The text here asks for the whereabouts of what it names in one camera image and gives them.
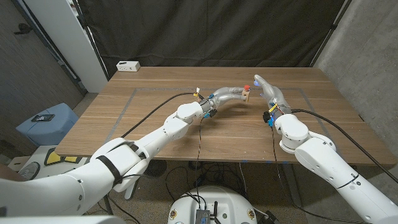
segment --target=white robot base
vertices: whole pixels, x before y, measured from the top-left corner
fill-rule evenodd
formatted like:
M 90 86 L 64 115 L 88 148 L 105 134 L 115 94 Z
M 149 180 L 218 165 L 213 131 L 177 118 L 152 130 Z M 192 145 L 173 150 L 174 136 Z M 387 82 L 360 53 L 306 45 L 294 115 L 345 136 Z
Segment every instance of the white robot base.
M 210 214 L 210 218 L 208 218 L 208 220 L 203 218 L 201 218 L 201 220 L 196 220 L 199 204 L 187 194 L 183 194 L 173 203 L 168 217 L 168 224 L 217 223 L 214 220 L 214 212 L 216 213 L 215 217 L 218 219 L 219 223 L 222 224 L 257 223 L 253 206 L 242 195 L 235 191 L 215 185 L 199 187 L 198 191 L 202 209 L 200 213 L 206 213 L 204 210 L 208 210 L 209 212 L 207 212 L 207 214 Z M 197 190 L 192 189 L 190 193 L 196 195 Z

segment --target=black phone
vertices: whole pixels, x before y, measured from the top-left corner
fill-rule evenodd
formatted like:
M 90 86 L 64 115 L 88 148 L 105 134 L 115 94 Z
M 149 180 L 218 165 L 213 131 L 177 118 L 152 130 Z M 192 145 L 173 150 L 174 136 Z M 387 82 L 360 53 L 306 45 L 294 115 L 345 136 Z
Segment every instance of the black phone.
M 32 122 L 51 121 L 51 119 L 54 116 L 55 114 L 39 114 L 36 115 L 31 121 Z

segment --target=blue container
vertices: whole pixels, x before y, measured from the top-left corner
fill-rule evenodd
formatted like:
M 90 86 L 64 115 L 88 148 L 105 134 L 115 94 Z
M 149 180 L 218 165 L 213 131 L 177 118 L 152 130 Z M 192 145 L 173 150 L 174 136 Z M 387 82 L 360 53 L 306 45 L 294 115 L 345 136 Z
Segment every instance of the blue container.
M 31 121 L 36 115 L 40 114 L 54 114 L 55 116 L 50 121 Z M 79 119 L 65 103 L 43 110 L 35 116 L 24 121 L 16 129 L 36 146 L 59 144 Z

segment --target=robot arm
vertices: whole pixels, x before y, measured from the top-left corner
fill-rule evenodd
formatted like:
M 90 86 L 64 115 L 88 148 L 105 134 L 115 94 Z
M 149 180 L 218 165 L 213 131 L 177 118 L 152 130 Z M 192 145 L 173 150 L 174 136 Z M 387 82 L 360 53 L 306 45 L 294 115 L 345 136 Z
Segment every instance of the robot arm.
M 279 146 L 294 154 L 304 167 L 331 184 L 352 208 L 368 223 L 395 223 L 398 207 L 365 178 L 359 175 L 337 153 L 334 143 L 327 137 L 313 133 L 290 114 L 282 92 L 268 84 L 259 75 L 255 85 L 262 86 L 264 97 L 272 109 L 275 129 L 282 135 Z
M 139 178 L 136 174 L 143 174 L 167 143 L 182 138 L 194 119 L 213 116 L 229 100 L 245 100 L 238 94 L 242 91 L 224 87 L 209 99 L 181 105 L 160 128 L 137 141 L 113 139 L 93 154 L 90 163 L 70 172 L 27 182 L 0 179 L 1 213 L 7 217 L 84 214 L 112 188 L 122 192 L 132 186 Z

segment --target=black curtain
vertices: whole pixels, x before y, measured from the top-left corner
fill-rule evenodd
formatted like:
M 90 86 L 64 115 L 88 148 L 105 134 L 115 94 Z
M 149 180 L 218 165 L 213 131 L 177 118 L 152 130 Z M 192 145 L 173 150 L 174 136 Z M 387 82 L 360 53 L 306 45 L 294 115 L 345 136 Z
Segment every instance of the black curtain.
M 307 67 L 344 0 L 79 0 L 110 75 L 141 66 Z

